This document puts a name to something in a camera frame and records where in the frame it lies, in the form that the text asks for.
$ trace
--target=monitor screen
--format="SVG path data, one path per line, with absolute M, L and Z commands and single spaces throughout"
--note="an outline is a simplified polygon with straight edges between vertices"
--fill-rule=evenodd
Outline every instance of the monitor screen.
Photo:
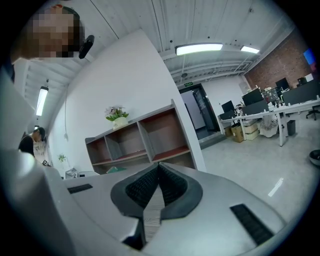
M 262 97 L 260 90 L 255 89 L 243 95 L 242 99 L 243 99 L 244 105 L 249 106 L 253 103 L 262 101 L 264 98 Z
M 235 111 L 235 107 L 234 107 L 231 100 L 228 101 L 227 103 L 224 103 L 221 107 L 222 107 L 224 113 L 227 113 L 229 111 Z
M 283 79 L 279 80 L 278 82 L 275 82 L 275 84 L 276 84 L 276 86 L 277 86 L 278 88 L 281 88 L 281 87 L 282 87 L 283 90 L 289 88 L 289 84 L 288 84 L 288 81 L 287 81 L 286 78 L 283 78 Z

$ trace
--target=brick wall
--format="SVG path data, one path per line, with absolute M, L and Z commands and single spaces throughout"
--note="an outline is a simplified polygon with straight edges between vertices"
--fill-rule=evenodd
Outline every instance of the brick wall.
M 245 78 L 251 88 L 275 87 L 276 82 L 286 78 L 291 88 L 298 84 L 298 78 L 311 73 L 304 52 L 308 46 L 299 31 L 295 29 L 268 56 L 251 69 Z

